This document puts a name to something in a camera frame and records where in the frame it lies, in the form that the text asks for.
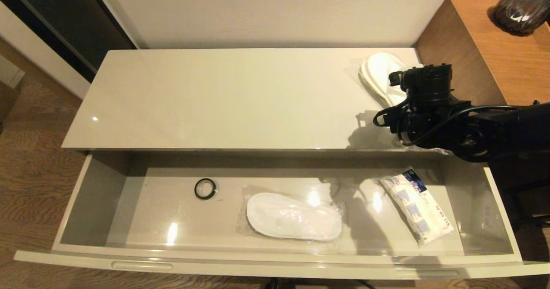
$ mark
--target open drawer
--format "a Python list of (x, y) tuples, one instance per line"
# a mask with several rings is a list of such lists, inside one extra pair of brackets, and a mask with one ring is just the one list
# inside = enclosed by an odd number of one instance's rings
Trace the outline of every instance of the open drawer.
[[(455, 232), (419, 248), (370, 178), (413, 166)], [(218, 193), (195, 197), (211, 178)], [(315, 195), (345, 206), (333, 243), (246, 235), (242, 187)], [(523, 262), (489, 169), (424, 152), (102, 151), (85, 160), (51, 252), (16, 260), (181, 274), (340, 279), (510, 277), (550, 273)]]

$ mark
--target drawer handle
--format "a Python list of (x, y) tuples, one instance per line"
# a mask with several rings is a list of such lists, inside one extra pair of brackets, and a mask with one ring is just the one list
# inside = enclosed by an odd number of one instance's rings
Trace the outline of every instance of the drawer handle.
[(460, 273), (458, 270), (452, 269), (433, 269), (433, 270), (424, 270), (424, 269), (398, 269), (397, 275), (402, 277), (414, 277), (417, 276), (420, 278), (453, 278), (458, 277)]
[(110, 267), (118, 270), (162, 272), (170, 271), (174, 266), (169, 263), (155, 263), (147, 261), (113, 261)]

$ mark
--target cabinet top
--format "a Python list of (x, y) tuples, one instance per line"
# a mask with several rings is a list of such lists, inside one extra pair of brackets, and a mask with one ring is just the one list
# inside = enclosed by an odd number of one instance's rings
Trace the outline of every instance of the cabinet top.
[(506, 103), (531, 105), (550, 101), (550, 28), (547, 23), (530, 36), (513, 36), (489, 18), (498, 0), (450, 0)]
[(64, 148), (346, 148), (356, 115), (381, 109), (359, 83), (364, 58), (413, 48), (108, 52)]

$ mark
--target dark vase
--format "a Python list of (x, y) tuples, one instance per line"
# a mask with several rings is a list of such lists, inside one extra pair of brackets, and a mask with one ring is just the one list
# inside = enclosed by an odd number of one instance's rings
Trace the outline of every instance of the dark vase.
[(531, 34), (550, 17), (550, 0), (500, 0), (496, 23), (513, 34)]

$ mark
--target plastic packaging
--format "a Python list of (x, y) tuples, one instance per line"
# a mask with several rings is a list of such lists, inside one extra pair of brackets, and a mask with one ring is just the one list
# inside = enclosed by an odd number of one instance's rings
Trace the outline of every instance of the plastic packaging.
[(376, 181), (404, 213), (419, 246), (454, 232), (445, 213), (412, 168)]
[(389, 74), (395, 71), (410, 69), (401, 59), (390, 52), (377, 52), (367, 58), (353, 60), (345, 71), (348, 76), (369, 93), (382, 107), (390, 107), (401, 103), (406, 97), (399, 86), (389, 85)]
[(338, 242), (342, 233), (343, 205), (323, 200), (317, 189), (305, 195), (274, 193), (255, 185), (242, 188), (243, 205), (237, 232), (246, 236)]

